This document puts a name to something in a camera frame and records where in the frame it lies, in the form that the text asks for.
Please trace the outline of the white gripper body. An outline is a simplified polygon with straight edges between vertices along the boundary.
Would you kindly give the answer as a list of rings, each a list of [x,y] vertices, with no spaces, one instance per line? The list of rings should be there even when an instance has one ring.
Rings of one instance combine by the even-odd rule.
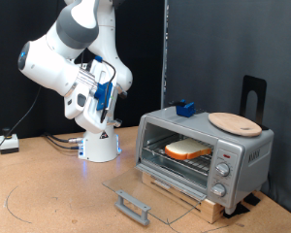
[[[65,117],[91,133],[105,130],[107,113],[113,104],[115,68],[94,59],[89,71],[80,68],[71,89],[64,96]]]

